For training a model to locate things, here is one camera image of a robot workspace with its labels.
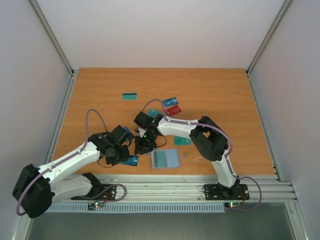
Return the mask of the dark blue card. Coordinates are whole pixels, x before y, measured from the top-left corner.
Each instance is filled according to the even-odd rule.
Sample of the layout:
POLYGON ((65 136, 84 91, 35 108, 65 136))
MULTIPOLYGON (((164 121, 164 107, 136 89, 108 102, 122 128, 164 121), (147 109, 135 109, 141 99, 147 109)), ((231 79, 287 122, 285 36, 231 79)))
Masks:
POLYGON ((128 132, 128 136, 125 141, 130 142, 135 136, 133 135, 133 133, 130 131, 130 129, 127 126, 125 126, 124 129, 128 132))

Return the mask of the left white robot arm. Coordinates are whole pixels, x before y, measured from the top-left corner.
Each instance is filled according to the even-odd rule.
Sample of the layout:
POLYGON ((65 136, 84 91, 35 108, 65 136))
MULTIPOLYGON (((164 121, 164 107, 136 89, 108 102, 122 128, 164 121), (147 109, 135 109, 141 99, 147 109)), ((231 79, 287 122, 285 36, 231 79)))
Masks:
POLYGON ((130 134, 118 125, 111 132, 95 133, 72 152, 50 163, 25 166, 15 184, 12 196, 17 200, 16 214, 31 219, 45 213, 53 203, 71 198, 96 200, 104 194, 102 184, 92 173, 68 177, 80 168, 105 158, 114 166, 129 159, 125 141, 130 134))

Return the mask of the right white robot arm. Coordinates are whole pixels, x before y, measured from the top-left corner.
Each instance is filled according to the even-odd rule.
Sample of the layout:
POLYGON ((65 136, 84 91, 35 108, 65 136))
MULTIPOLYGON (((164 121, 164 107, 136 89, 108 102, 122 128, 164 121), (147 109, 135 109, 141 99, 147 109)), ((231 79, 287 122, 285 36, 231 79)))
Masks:
POLYGON ((182 120, 158 114, 156 117, 140 112, 134 119, 137 135, 134 138, 136 155, 152 152, 158 137, 176 136, 191 140, 200 155, 211 161, 218 177, 217 193, 224 199, 234 197, 240 180, 230 163, 233 145, 227 134, 209 117, 182 120))

